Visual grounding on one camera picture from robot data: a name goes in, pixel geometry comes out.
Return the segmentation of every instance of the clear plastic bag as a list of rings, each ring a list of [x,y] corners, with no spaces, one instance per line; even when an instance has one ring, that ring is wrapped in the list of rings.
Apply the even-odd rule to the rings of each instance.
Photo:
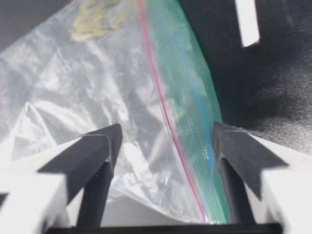
[[[153,52],[161,50],[155,41],[161,35],[150,32],[156,18],[147,19],[146,10],[157,7],[159,14],[176,20],[172,30],[189,33],[186,19],[171,18],[165,2],[184,17],[176,1],[76,0],[4,51],[0,55],[0,163],[120,123],[124,140],[108,201],[126,195],[181,221],[226,222],[222,191],[213,187],[214,182],[206,182],[218,175],[203,175],[207,170],[199,169],[204,183],[193,176],[196,158],[207,162],[208,168],[211,155],[201,153],[210,142],[193,145],[202,149],[191,160],[181,155],[179,151],[189,153],[181,132],[192,128],[190,122],[179,126],[178,120],[188,115],[183,106],[173,103],[176,97],[169,95],[169,79],[157,79],[170,71],[164,72],[162,56]],[[192,52],[193,39],[184,39]],[[201,61],[199,69],[208,70],[201,54],[195,55],[193,65],[196,59]],[[209,103],[207,84],[200,74],[194,76],[203,85],[200,98]],[[211,123],[220,117],[213,87],[209,90],[214,99],[205,112],[216,113],[210,113]],[[216,199],[214,209],[221,215],[207,214],[207,190],[201,188],[207,183]]]

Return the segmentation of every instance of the plastic bag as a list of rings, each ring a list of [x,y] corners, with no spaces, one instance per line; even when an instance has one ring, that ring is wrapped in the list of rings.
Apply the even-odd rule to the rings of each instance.
[[[0,55],[0,163],[120,123],[108,201],[227,222],[208,67],[175,0],[76,0]]]

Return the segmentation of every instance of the green tinted plastic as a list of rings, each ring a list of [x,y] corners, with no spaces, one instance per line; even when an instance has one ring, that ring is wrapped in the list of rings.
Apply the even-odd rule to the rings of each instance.
[[[213,121],[221,121],[221,114],[208,65],[176,0],[146,0],[145,5],[162,95],[190,183],[205,221],[227,223],[226,198],[211,148]]]

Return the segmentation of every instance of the red stripe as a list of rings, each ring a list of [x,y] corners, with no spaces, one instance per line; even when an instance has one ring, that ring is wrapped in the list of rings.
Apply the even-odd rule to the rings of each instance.
[[[150,62],[152,75],[153,75],[153,78],[154,78],[154,81],[155,81],[155,84],[156,84],[156,87],[157,87],[157,91],[158,91],[158,94],[159,94],[161,106],[163,108],[165,119],[166,119],[166,122],[167,122],[167,125],[168,125],[168,128],[169,128],[172,140],[174,142],[176,151],[177,151],[177,153],[179,155],[179,158],[180,158],[180,161],[181,161],[184,173],[185,173],[186,178],[187,178],[187,180],[188,180],[188,182],[190,184],[190,187],[191,187],[192,193],[194,194],[196,202],[197,202],[197,204],[199,206],[202,219],[205,222],[205,212],[204,212],[204,209],[203,209],[203,207],[201,205],[201,202],[200,202],[200,199],[199,199],[199,197],[198,197],[198,195],[197,195],[197,193],[195,191],[195,186],[194,186],[194,184],[193,184],[193,182],[191,180],[191,177],[190,177],[190,175],[189,175],[189,173],[188,173],[188,171],[186,169],[185,162],[184,162],[184,159],[183,159],[183,154],[182,154],[182,152],[180,150],[178,140],[177,140],[177,138],[176,138],[176,136],[174,134],[173,127],[172,127],[172,124],[171,124],[171,121],[170,121],[170,118],[169,118],[168,110],[167,110],[167,107],[166,107],[166,104],[165,104],[165,100],[164,100],[163,95],[162,95],[162,89],[161,89],[161,85],[160,85],[160,77],[159,77],[159,74],[158,74],[156,66],[155,66],[154,56],[153,56],[153,52],[152,52],[152,47],[151,47],[150,39],[149,39],[149,36],[148,36],[147,23],[146,23],[146,17],[145,17],[145,8],[144,8],[143,0],[138,0],[138,4],[139,4],[139,14],[140,14],[140,21],[141,21],[141,24],[142,24],[142,33],[143,33],[144,44],[145,44],[146,51],[147,51],[147,57],[148,57],[148,60]]]

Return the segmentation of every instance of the yellow object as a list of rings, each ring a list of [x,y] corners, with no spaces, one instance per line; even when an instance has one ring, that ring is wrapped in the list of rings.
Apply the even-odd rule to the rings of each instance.
[[[71,39],[85,41],[118,30],[129,15],[128,0],[85,0],[73,23]],[[120,5],[119,12],[112,12]]]

